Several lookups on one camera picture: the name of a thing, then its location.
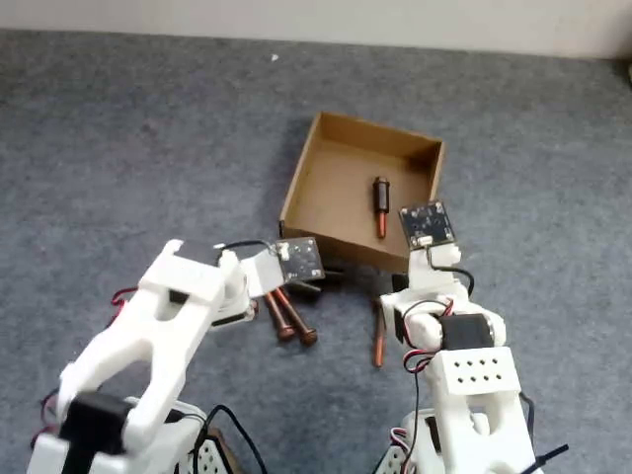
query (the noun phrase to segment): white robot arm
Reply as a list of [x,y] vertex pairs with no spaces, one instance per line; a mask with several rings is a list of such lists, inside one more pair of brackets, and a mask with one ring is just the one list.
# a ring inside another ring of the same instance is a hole
[[[468,291],[454,276],[462,272],[453,267],[460,251],[442,204],[402,209],[401,216],[412,243],[409,285],[380,302],[389,339],[409,350],[405,366],[421,358],[407,369],[424,371],[434,408],[394,429],[375,472],[542,474],[546,458],[533,452],[505,322],[470,301],[473,280]],[[430,246],[429,234],[438,245]]]
[[[39,436],[29,474],[171,473],[179,463],[180,472],[187,472],[203,412],[177,399],[205,333],[251,320],[254,297],[292,279],[324,274],[309,238],[281,241],[243,261],[224,249],[216,265],[191,257],[200,249],[212,250],[168,242],[114,323],[62,371],[60,436]],[[98,392],[137,360],[151,362],[151,380],[140,399]],[[166,424],[173,413],[183,416]]]

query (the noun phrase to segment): cardboard box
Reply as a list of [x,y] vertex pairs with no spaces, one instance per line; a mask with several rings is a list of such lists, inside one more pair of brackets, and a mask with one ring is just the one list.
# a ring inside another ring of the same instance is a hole
[[[367,121],[321,113],[312,122],[282,212],[282,237],[313,235],[321,256],[408,269],[399,209],[435,198],[443,143]],[[372,184],[390,181],[386,238],[377,237]]]

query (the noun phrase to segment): circuit board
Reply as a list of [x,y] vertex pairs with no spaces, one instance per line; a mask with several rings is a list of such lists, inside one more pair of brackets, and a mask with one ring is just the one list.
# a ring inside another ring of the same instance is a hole
[[410,250],[449,244],[455,240],[454,231],[440,200],[403,207],[399,216]]
[[325,277],[318,246],[313,237],[278,240],[275,246],[286,283]]

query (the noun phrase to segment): cable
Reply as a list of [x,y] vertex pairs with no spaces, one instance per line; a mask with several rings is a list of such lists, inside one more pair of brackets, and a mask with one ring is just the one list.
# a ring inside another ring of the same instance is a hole
[[390,432],[391,445],[399,446],[404,451],[404,454],[408,454],[411,448],[400,436],[406,436],[406,430],[403,428],[392,428]]
[[39,417],[41,418],[41,422],[46,426],[49,425],[46,420],[46,408],[48,407],[48,402],[59,393],[59,387],[53,388],[50,390],[41,400],[39,400]]
[[533,427],[535,425],[535,402],[526,396],[524,392],[519,394],[520,400],[522,400],[529,407],[526,414],[526,429],[529,431],[529,437],[531,438],[531,446],[533,444]]
[[420,360],[419,362],[417,362],[417,366],[416,366],[417,370],[413,372],[413,374],[415,375],[415,424],[413,428],[413,442],[411,442],[410,450],[408,451],[408,454],[406,454],[406,457],[404,458],[404,462],[402,463],[402,469],[400,470],[400,474],[406,474],[406,472],[408,471],[408,462],[410,461],[411,456],[413,455],[413,449],[415,448],[415,443],[417,442],[417,427],[419,424],[419,372],[424,370],[424,368],[426,368],[426,365],[428,365],[429,363],[430,362],[427,361],[426,359]]
[[199,434],[197,435],[197,440],[196,440],[196,444],[194,446],[194,453],[193,453],[193,455],[194,455],[194,465],[193,465],[193,467],[194,467],[194,474],[199,474],[199,470],[198,470],[198,453],[199,453],[199,449],[204,444],[204,442],[207,439],[209,439],[207,433],[208,433],[208,427],[210,426],[210,422],[212,422],[213,418],[215,418],[215,415],[217,415],[217,413],[219,413],[220,411],[224,412],[226,415],[228,415],[230,420],[235,425],[235,428],[237,429],[237,431],[246,440],[246,443],[248,443],[248,446],[253,451],[253,455],[255,456],[255,459],[257,459],[257,463],[259,464],[259,467],[261,468],[262,474],[268,474],[268,469],[266,468],[266,463],[262,459],[261,454],[259,453],[259,450],[255,446],[255,443],[252,441],[252,439],[250,438],[250,436],[248,435],[246,430],[244,430],[244,427],[241,426],[241,424],[237,420],[237,417],[235,416],[235,414],[228,407],[226,407],[225,405],[217,405],[215,408],[213,408],[210,411],[210,413],[208,414],[208,416],[206,417],[206,420],[205,420],[204,424],[202,425],[201,429],[199,430]]
[[469,296],[472,295],[472,291],[474,291],[474,276],[470,274],[467,270],[463,270],[457,267],[435,267],[433,265],[433,253],[431,252],[431,247],[426,248],[426,255],[428,256],[428,265],[430,265],[431,269],[437,270],[439,272],[454,272],[456,274],[465,275],[469,282],[467,284],[467,294]]
[[404,314],[402,315],[402,320],[404,321],[404,339],[406,339],[406,344],[408,344],[409,347],[416,349],[416,346],[413,346],[413,343],[411,343],[411,339],[410,339],[410,335],[408,334],[408,326],[406,325],[406,316],[408,316],[408,314],[415,309],[416,307],[425,304],[425,303],[436,303],[439,304],[441,306],[443,306],[443,312],[441,313],[441,315],[439,316],[439,318],[442,318],[443,316],[447,316],[450,314],[450,312],[452,311],[452,306],[454,305],[454,300],[448,298],[449,303],[445,304],[442,301],[439,301],[437,299],[422,299],[421,301],[417,301],[416,303],[410,305],[406,311],[404,311]]
[[219,254],[217,255],[217,259],[215,261],[216,265],[219,265],[219,259],[221,258],[221,254],[224,250],[236,249],[238,247],[252,247],[254,245],[263,245],[264,247],[268,247],[268,250],[275,253],[275,247],[270,242],[261,239],[252,239],[252,240],[238,240],[236,242],[230,242],[228,244],[217,244],[213,246],[213,248],[219,250]]
[[[415,364],[415,367],[409,367],[408,366],[408,361],[416,356],[423,356],[424,358],[422,358],[421,360],[418,360],[417,363]],[[404,355],[404,368],[406,369],[407,372],[409,373],[416,373],[416,372],[421,372],[422,370],[424,370],[424,368],[426,367],[425,365],[420,366],[420,362],[430,362],[433,357],[435,356],[435,353],[431,353],[428,351],[424,351],[422,349],[413,349],[412,351],[408,351],[405,355]]]
[[560,454],[568,450],[569,450],[569,445],[562,444],[561,446],[556,447],[555,449],[547,452],[546,454],[542,454],[541,456],[535,456],[535,462],[531,464],[529,467],[527,467],[526,469],[524,469],[522,472],[520,472],[520,474],[532,474],[533,472],[537,471],[540,467],[542,467],[544,464],[546,464],[547,461],[550,461],[555,456],[559,456]]
[[123,296],[126,293],[132,293],[134,291],[138,291],[138,286],[131,286],[129,288],[123,288],[120,289],[119,291],[117,291],[113,296],[112,299],[110,300],[110,304],[112,306],[117,307],[117,312],[115,313],[115,315],[112,317],[112,319],[110,320],[110,322],[108,323],[108,325],[106,326],[106,328],[109,328],[110,326],[112,326],[112,323],[115,322],[115,320],[117,319],[117,317],[120,315],[120,312],[122,311],[122,308],[125,306],[125,304],[127,303],[127,300],[122,299],[121,296]]

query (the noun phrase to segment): copper bolt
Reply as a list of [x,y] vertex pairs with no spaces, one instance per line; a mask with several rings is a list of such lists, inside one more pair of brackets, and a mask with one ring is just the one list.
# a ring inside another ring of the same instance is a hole
[[373,182],[373,211],[377,216],[377,236],[380,239],[386,237],[386,214],[390,210],[390,186],[386,178],[379,176]]
[[379,302],[373,305],[375,313],[375,338],[373,341],[373,365],[381,367],[384,363],[384,349],[386,346],[386,321],[384,321],[384,312]]
[[280,288],[277,288],[274,291],[274,294],[275,298],[280,301],[280,304],[282,304],[285,308],[285,311],[287,311],[289,322],[298,331],[300,342],[304,346],[311,346],[316,341],[318,341],[318,333],[316,333],[316,330],[314,328],[310,328],[305,324],[303,319],[289,302],[287,295]]
[[283,318],[273,294],[266,293],[264,294],[264,298],[266,299],[266,304],[270,310],[270,316],[273,318],[273,322],[275,323],[276,336],[280,341],[289,341],[294,337],[294,328],[287,324],[285,318]]

